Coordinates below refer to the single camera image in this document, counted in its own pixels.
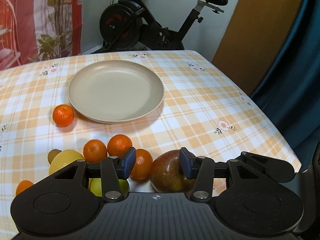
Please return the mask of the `red apple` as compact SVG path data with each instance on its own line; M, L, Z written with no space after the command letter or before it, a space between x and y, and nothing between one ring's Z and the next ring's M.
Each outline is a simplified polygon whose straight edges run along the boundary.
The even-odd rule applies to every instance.
M188 192L193 188L195 179L185 177L180 166L179 153L180 150L170 150L153 161L149 178L157 192Z

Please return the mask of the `large yellow lemon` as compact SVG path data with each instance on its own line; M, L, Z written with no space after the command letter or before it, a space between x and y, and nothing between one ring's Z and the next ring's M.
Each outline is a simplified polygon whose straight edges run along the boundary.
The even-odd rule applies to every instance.
M60 170L61 168L69 165L70 163L84 159L84 156L75 150L64 150L57 154L54 159L52 160L49 168L49 175L55 173L56 171Z

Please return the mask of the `mandarin orange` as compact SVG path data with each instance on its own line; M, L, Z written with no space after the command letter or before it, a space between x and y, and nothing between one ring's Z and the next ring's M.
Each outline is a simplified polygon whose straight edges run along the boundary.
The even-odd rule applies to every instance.
M100 163L107 157L107 147L100 140L90 140L84 145L83 155L89 164Z
M134 180L143 180L150 174L153 157L145 149L136 149L136 163L131 171L130 177Z
M126 135L118 134L113 136L107 143L107 152L110 156L122 157L131 147L131 139Z

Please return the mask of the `yellow green lemon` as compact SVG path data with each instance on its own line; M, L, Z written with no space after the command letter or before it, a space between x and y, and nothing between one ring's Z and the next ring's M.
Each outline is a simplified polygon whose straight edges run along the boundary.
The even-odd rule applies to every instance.
M127 180L119 180L120 189L123 195L126 195L130 186ZM94 193L97 197L102 197L102 187L101 187L101 179L100 178L90 178L89 179L89 190Z

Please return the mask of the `orange plaid tablecloth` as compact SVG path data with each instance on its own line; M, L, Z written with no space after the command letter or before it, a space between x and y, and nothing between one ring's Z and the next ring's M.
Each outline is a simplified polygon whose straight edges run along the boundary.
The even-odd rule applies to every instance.
M146 66L162 80L162 104L133 122L105 125L77 114L57 127L52 111L69 102L72 76L98 61L125 60ZM17 185L48 175L50 150L82 151L86 142L128 136L154 158L186 147L196 155L227 161L247 151L301 163L259 107L223 72L195 51L82 55L25 64L1 72L1 239L17 233L10 215Z

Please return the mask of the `small brown kiwi fruit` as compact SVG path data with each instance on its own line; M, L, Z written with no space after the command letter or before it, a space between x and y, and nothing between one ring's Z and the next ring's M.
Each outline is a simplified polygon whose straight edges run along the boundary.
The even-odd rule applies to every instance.
M48 163L51 164L52 161L54 160L54 158L61 152L61 150L58 149L52 149L48 155L47 155L47 159L48 159Z

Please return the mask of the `mandarin left of plate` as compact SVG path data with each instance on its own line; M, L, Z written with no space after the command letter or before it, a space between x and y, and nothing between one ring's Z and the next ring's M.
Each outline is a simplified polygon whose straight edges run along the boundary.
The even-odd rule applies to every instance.
M58 105L54 108L52 113L53 122L58 127L67 127L74 121L75 113L69 105Z

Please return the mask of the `beige round plate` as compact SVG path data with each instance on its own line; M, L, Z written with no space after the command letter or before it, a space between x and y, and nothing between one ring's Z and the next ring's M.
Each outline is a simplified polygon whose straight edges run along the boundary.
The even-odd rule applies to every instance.
M164 99L161 79L149 68L131 61L89 64L68 85L73 108L86 118L117 124L144 117Z

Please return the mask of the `small mandarin at edge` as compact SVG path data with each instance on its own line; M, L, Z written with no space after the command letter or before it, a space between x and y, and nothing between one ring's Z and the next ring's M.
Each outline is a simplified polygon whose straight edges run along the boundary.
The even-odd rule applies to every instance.
M15 195L17 196L18 194L20 194L21 192L23 192L24 190L28 189L31 186L33 186L32 181L29 181L29 180L21 181L16 187Z

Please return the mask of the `dark teal curtain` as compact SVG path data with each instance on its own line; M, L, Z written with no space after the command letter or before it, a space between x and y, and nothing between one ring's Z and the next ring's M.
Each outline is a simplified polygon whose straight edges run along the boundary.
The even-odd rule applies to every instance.
M302 0L278 55L251 96L307 169L319 142L319 0Z

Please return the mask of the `black exercise bike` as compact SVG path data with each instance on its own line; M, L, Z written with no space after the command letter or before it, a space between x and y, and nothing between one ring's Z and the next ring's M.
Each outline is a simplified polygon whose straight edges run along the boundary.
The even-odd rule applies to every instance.
M193 23L203 21L201 10L209 7L219 14L224 12L220 7L227 4L228 0L198 0L180 29L174 31L161 26L143 0L118 0L100 16L103 45L94 53L134 50L138 43L147 50L183 50L182 41Z

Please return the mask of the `red printed backdrop cloth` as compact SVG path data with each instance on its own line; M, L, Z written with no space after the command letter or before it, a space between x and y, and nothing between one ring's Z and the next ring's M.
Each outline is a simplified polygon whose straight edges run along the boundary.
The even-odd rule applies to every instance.
M82 0L1 0L1 70L81 53Z

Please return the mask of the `brown wooden door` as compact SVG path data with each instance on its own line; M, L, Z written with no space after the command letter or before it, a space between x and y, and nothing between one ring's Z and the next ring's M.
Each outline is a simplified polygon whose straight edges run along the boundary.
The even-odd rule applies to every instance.
M251 95L279 52L302 0L239 0L212 63Z

